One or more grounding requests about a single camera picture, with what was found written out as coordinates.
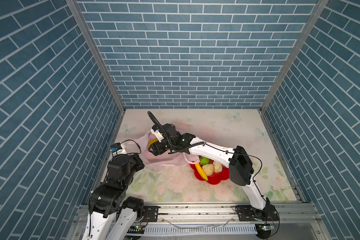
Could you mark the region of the green fake fruit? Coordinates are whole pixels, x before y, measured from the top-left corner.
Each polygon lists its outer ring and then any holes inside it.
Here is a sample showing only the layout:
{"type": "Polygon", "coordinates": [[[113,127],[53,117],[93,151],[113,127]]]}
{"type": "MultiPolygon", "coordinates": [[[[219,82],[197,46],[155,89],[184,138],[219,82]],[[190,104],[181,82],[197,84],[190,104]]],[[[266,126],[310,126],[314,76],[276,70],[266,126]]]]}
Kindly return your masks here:
{"type": "Polygon", "coordinates": [[[203,166],[203,165],[207,165],[210,163],[210,159],[206,158],[206,157],[202,157],[200,156],[200,165],[203,166]]]}

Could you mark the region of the yellow fake banana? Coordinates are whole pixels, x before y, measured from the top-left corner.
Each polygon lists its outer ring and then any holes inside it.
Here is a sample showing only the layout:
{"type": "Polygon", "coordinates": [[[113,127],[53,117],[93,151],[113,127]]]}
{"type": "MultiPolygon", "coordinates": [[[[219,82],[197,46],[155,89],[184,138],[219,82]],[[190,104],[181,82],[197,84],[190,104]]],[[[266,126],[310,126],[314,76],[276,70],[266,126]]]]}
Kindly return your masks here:
{"type": "Polygon", "coordinates": [[[202,177],[202,179],[205,181],[208,181],[208,176],[206,175],[205,171],[202,169],[201,165],[199,163],[196,163],[195,167],[196,167],[199,175],[202,177]]]}

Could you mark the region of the yellow fake lemon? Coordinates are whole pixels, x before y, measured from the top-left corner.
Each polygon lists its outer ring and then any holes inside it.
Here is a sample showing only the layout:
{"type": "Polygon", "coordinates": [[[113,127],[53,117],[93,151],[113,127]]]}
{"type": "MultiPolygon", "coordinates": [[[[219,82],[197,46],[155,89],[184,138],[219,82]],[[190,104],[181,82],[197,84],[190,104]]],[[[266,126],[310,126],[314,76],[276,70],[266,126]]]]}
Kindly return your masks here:
{"type": "Polygon", "coordinates": [[[152,144],[156,143],[158,139],[152,139],[148,142],[148,147],[150,147],[152,144]]]}

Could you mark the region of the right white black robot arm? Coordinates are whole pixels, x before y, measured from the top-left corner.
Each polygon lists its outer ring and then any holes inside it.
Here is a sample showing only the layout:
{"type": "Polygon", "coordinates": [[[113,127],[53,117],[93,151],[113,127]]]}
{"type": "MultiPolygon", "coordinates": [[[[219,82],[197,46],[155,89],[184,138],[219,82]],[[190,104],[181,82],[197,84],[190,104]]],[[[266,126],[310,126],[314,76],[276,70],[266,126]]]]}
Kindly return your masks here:
{"type": "Polygon", "coordinates": [[[247,195],[251,204],[250,216],[252,218],[261,221],[278,221],[280,219],[275,206],[257,186],[252,160],[243,147],[226,148],[205,142],[191,134],[165,137],[149,146],[149,152],[155,156],[167,151],[198,155],[222,164],[229,169],[230,180],[241,186],[247,195]]]}

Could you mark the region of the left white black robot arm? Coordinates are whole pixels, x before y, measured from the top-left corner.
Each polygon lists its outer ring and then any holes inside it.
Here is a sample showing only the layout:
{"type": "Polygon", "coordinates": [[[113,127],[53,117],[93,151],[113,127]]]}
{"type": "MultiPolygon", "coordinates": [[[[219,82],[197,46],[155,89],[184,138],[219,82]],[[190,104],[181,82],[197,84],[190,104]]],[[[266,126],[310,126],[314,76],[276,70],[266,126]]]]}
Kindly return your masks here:
{"type": "Polygon", "coordinates": [[[123,240],[144,215],[144,200],[126,197],[134,174],[145,167],[139,154],[116,155],[108,162],[108,175],[89,198],[84,240],[123,240]]]}

